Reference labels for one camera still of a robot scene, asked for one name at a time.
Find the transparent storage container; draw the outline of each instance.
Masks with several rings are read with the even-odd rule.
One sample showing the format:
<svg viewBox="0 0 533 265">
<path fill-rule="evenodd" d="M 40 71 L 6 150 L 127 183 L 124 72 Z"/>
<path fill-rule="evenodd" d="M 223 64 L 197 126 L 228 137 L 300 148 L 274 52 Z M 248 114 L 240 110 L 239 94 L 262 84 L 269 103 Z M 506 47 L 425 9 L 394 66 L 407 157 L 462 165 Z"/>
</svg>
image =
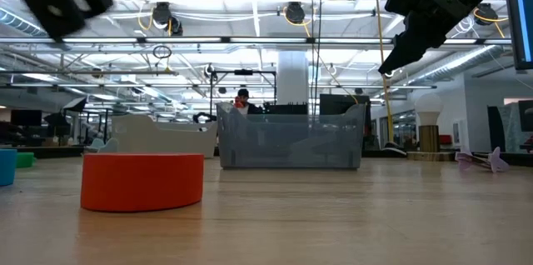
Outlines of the transparent storage container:
<svg viewBox="0 0 533 265">
<path fill-rule="evenodd" d="M 223 168 L 352 168 L 361 163 L 365 106 L 342 115 L 241 115 L 217 104 Z"/>
</svg>

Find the metal frame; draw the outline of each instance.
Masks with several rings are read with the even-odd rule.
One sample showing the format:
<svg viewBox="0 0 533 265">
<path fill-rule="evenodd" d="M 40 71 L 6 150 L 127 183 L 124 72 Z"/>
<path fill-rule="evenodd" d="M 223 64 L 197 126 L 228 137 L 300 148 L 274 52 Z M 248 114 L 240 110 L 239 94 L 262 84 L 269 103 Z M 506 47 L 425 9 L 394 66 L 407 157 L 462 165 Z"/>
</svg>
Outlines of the metal frame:
<svg viewBox="0 0 533 265">
<path fill-rule="evenodd" d="M 238 73 L 240 72 L 241 70 L 213 70 L 211 72 L 211 76 L 209 77 L 209 115 L 212 115 L 213 114 L 213 88 L 218 85 L 219 82 L 222 81 L 222 79 L 224 79 L 228 74 L 235 74 L 235 75 L 239 75 Z M 265 81 L 269 84 L 269 85 L 262 85 L 262 86 L 265 86 L 265 87 L 273 87 L 274 88 L 274 102 L 277 101 L 277 72 L 273 72 L 273 71 L 262 71 L 262 70 L 247 70 L 246 71 L 247 73 L 252 73 L 253 74 L 259 74 L 261 75 L 262 77 L 264 77 Z M 217 83 L 213 83 L 213 76 L 215 74 L 222 74 L 221 77 L 219 77 Z M 267 74 L 271 74 L 274 76 L 274 83 L 272 84 L 268 78 L 266 78 L 264 76 L 264 74 L 267 73 Z M 242 84 L 242 85 L 239 85 L 240 88 L 246 88 L 247 85 L 246 84 Z"/>
</svg>

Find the pink object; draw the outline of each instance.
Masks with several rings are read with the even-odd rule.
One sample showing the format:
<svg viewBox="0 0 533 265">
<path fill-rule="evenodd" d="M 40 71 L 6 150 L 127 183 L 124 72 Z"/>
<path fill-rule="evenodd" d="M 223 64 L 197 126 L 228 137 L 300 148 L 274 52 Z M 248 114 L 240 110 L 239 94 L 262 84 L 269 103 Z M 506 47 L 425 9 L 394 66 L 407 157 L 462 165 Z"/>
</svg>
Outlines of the pink object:
<svg viewBox="0 0 533 265">
<path fill-rule="evenodd" d="M 472 155 L 472 152 L 462 148 L 461 152 L 456 153 L 456 161 L 459 163 L 460 170 L 466 170 L 472 165 L 489 169 L 494 173 L 503 173 L 509 170 L 509 164 L 500 158 L 499 147 L 493 153 L 489 153 L 487 159 L 475 157 Z"/>
</svg>

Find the man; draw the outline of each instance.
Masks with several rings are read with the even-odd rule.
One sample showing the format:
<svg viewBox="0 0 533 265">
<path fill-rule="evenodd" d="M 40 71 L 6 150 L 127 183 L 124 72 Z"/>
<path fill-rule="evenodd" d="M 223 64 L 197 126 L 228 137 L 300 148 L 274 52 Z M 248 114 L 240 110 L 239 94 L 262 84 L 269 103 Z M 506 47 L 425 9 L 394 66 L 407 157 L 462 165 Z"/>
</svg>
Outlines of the man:
<svg viewBox="0 0 533 265">
<path fill-rule="evenodd" d="M 238 100 L 242 104 L 242 107 L 239 107 L 238 110 L 242 115 L 247 114 L 261 114 L 262 109 L 260 107 L 257 107 L 253 103 L 248 102 L 248 98 L 250 98 L 250 94 L 248 93 L 248 90 L 241 89 L 237 93 Z"/>
</svg>

